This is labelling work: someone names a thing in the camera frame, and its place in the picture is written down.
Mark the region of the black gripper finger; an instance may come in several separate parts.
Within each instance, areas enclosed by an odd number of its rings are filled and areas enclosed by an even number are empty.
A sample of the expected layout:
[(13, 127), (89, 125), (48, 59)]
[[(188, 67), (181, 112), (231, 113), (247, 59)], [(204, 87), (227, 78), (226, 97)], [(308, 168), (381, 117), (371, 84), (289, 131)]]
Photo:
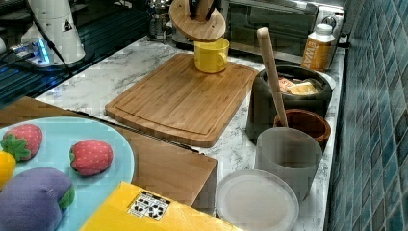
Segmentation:
[(206, 17), (206, 20), (209, 20), (211, 18), (212, 13), (214, 12), (215, 9), (219, 9), (221, 6), (221, 0), (213, 0), (211, 6), (209, 7)]
[(196, 18), (198, 5), (199, 5), (199, 0), (189, 0), (189, 10), (190, 10), (191, 19)]

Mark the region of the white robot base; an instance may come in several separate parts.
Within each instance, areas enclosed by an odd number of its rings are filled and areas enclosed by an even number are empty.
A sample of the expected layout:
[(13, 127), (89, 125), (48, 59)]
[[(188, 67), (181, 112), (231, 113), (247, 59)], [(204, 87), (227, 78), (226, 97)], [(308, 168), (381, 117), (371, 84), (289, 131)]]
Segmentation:
[(24, 0), (33, 25), (11, 50), (39, 68), (73, 67), (86, 58), (69, 0)]

